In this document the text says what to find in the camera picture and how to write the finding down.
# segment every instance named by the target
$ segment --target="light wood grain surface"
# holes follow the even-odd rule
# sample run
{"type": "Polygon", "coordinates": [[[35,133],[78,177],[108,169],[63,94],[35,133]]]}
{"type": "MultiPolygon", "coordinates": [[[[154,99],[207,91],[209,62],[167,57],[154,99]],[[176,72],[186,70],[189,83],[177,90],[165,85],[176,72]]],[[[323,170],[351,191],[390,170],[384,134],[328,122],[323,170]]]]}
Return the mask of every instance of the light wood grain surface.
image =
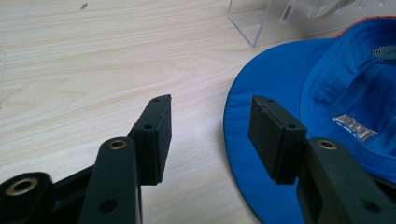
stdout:
{"type": "Polygon", "coordinates": [[[222,115],[252,49],[229,0],[0,2],[0,182],[59,181],[172,94],[163,182],[143,187],[145,223],[258,223],[234,183],[222,115]]]}

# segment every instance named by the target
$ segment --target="screw hole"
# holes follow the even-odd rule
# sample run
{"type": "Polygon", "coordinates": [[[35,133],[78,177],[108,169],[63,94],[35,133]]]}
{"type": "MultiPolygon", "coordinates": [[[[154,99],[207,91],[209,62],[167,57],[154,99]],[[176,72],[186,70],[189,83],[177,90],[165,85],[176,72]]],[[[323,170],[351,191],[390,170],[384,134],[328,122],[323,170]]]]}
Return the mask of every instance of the screw hole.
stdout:
{"type": "Polygon", "coordinates": [[[370,200],[362,199],[360,201],[360,203],[361,203],[361,206],[369,212],[372,212],[372,213],[380,213],[381,212],[381,208],[376,203],[373,203],[370,200]]]}
{"type": "Polygon", "coordinates": [[[13,183],[6,189],[6,194],[9,196],[18,196],[32,190],[38,181],[36,178],[28,177],[13,183]]]}
{"type": "Polygon", "coordinates": [[[110,144],[108,144],[108,147],[113,150],[120,149],[125,146],[126,146],[126,142],[123,140],[115,140],[115,141],[111,142],[110,144]]]}
{"type": "Polygon", "coordinates": [[[326,148],[326,149],[337,149],[337,145],[334,144],[333,142],[326,141],[326,140],[320,140],[318,142],[320,147],[326,148]]]}
{"type": "Polygon", "coordinates": [[[117,205],[119,205],[119,203],[117,202],[117,200],[115,200],[115,199],[109,199],[109,200],[106,200],[106,201],[102,202],[102,203],[99,205],[99,211],[100,211],[101,213],[107,214],[107,213],[109,213],[109,212],[114,211],[114,209],[116,209],[117,205]]]}

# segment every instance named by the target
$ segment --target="cap label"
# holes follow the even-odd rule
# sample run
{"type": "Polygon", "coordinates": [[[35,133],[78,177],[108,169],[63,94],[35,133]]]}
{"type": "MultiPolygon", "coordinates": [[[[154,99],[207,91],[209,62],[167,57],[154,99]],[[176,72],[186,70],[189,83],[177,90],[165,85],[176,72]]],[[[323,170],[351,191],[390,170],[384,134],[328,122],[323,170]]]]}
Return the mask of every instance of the cap label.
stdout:
{"type": "Polygon", "coordinates": [[[395,60],[396,59],[396,45],[381,46],[372,50],[375,57],[382,60],[395,60]]]}
{"type": "Polygon", "coordinates": [[[378,134],[377,132],[359,124],[356,120],[354,120],[347,114],[332,118],[332,121],[346,129],[348,132],[352,133],[353,136],[361,140],[361,142],[364,142],[371,136],[378,134]]]}

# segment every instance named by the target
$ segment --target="metal grommet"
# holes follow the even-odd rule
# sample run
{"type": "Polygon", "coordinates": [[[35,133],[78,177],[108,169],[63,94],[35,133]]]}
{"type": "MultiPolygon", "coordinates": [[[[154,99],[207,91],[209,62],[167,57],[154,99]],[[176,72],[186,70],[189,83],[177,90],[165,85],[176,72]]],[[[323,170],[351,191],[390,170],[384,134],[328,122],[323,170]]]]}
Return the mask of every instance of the metal grommet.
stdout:
{"type": "Polygon", "coordinates": [[[337,149],[337,145],[334,142],[328,141],[328,140],[319,140],[318,145],[320,147],[330,149],[330,150],[335,150],[337,149]]]}
{"type": "Polygon", "coordinates": [[[121,149],[123,147],[126,147],[126,142],[120,139],[114,140],[108,144],[108,148],[113,150],[121,149]]]}
{"type": "Polygon", "coordinates": [[[38,183],[38,180],[34,177],[27,177],[22,180],[19,180],[13,183],[6,189],[6,195],[8,196],[18,196],[29,192],[32,190],[38,183]]]}

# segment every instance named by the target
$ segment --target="cap logo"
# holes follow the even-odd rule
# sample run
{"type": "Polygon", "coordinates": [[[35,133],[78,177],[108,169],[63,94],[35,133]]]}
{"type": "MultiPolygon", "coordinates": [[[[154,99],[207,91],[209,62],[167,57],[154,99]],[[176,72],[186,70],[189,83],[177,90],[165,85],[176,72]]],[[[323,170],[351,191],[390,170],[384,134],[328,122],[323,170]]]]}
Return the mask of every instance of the cap logo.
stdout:
{"type": "Polygon", "coordinates": [[[365,142],[371,136],[378,134],[377,132],[359,124],[356,120],[354,120],[347,114],[332,118],[332,121],[346,129],[348,132],[352,133],[353,136],[361,140],[361,142],[365,142]]]}

